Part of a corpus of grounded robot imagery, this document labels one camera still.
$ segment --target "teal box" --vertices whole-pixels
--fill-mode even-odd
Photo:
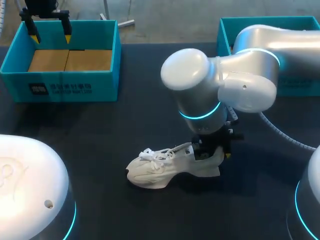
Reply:
[[[313,16],[262,16],[262,17],[224,17],[220,19],[217,35],[217,55],[231,55],[237,35],[244,28],[256,25],[268,25],[289,30],[320,30]],[[278,96],[311,97],[320,96],[320,79],[299,79],[282,77],[278,81]]]
[[[115,20],[74,20],[66,42],[61,21],[35,21],[37,44],[21,23],[0,69],[17,103],[114,102],[118,97],[121,42]],[[110,70],[28,72],[35,50],[112,50]]]

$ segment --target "robotic arm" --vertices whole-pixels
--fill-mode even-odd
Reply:
[[[41,37],[32,16],[37,16],[41,19],[61,20],[65,40],[67,43],[70,42],[72,26],[69,21],[69,11],[57,9],[57,0],[25,0],[25,4],[26,7],[20,10],[19,15],[21,20],[25,22],[28,34],[37,44],[41,42]]]
[[[279,76],[320,76],[319,42],[319,31],[253,25],[239,33],[231,56],[208,58],[197,49],[169,56],[161,79],[197,135],[200,154],[220,145],[228,155],[230,141],[242,138],[230,129],[227,109],[261,113],[275,102]]]

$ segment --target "shoe sole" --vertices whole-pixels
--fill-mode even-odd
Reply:
[[[198,170],[198,171],[187,172],[187,173],[192,174],[193,176],[198,177],[198,178],[212,178],[212,177],[220,176],[219,167],[215,167],[215,168],[212,168],[212,169],[201,169],[201,170]],[[149,181],[133,182],[133,181],[130,181],[129,179],[128,180],[129,180],[130,183],[132,183],[133,185],[135,185],[135,186],[137,186],[139,188],[143,188],[143,189],[164,189],[176,175],[173,175],[170,178],[166,178],[166,179],[163,179],[163,180],[158,181],[158,182],[149,182]]]

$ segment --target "gray floor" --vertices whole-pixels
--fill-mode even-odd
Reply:
[[[318,0],[108,0],[110,18],[135,26],[121,29],[122,43],[215,41],[221,17],[315,16]],[[103,0],[59,0],[71,19],[99,19]],[[21,22],[14,0],[7,0],[0,45],[10,45]]]

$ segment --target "white sneaker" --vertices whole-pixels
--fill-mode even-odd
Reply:
[[[147,148],[126,167],[127,178],[141,188],[162,189],[179,173],[190,173],[197,177],[219,176],[218,166],[224,157],[223,149],[219,146],[213,156],[196,160],[191,142],[159,151]]]

